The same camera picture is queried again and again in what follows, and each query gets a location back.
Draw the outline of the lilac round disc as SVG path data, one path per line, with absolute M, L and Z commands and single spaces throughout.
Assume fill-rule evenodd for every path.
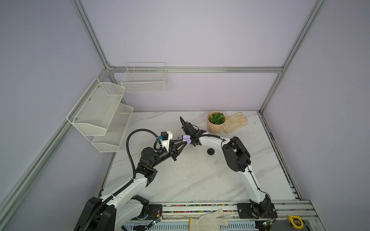
M 191 136 L 190 135 L 183 135 L 182 136 L 182 142 L 186 142 L 187 145 L 190 145 L 192 140 L 191 140 Z

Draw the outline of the black earbud charging case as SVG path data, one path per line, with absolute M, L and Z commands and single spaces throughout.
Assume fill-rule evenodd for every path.
M 207 154 L 208 154 L 208 155 L 210 155 L 210 156 L 213 156 L 213 155 L 214 155 L 214 153 L 215 153 L 215 150 L 214 150 L 213 148 L 209 148 L 209 149 L 207 150 Z

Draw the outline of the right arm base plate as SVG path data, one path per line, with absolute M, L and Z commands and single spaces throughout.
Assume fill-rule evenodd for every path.
M 268 219 L 268 218 L 278 217 L 274 205 L 272 205 L 272 208 L 268 208 L 267 212 L 262 216 L 258 216 L 254 214 L 253 209 L 252 209 L 252 204 L 250 203 L 238 203 L 237 211 L 239 214 L 239 218 Z

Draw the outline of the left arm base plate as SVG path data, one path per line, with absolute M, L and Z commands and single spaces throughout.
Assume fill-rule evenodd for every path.
M 154 220 L 158 217 L 158 215 L 162 214 L 162 210 L 163 210 L 163 206 L 160 204 L 144 205 L 137 219 L 138 220 Z

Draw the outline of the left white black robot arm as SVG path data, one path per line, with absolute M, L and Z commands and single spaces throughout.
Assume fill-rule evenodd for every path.
M 76 231 L 118 231 L 133 218 L 145 219 L 149 215 L 149 200 L 139 192 L 151 184 L 157 175 L 155 166 L 172 158 L 176 160 L 191 136 L 173 139 L 169 131 L 157 137 L 152 147 L 141 152 L 137 165 L 132 164 L 133 176 L 113 192 L 101 197 L 92 197 L 86 203 L 75 226 Z

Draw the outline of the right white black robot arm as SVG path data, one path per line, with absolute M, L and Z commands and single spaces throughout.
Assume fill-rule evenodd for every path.
M 205 130 L 196 129 L 182 117 L 180 117 L 180 122 L 185 135 L 191 140 L 191 145 L 203 145 L 222 152 L 227 166 L 240 175 L 250 201 L 250 207 L 246 210 L 248 215 L 253 218 L 277 217 L 270 195 L 261 189 L 254 175 L 251 155 L 238 137 L 223 138 L 208 134 Z

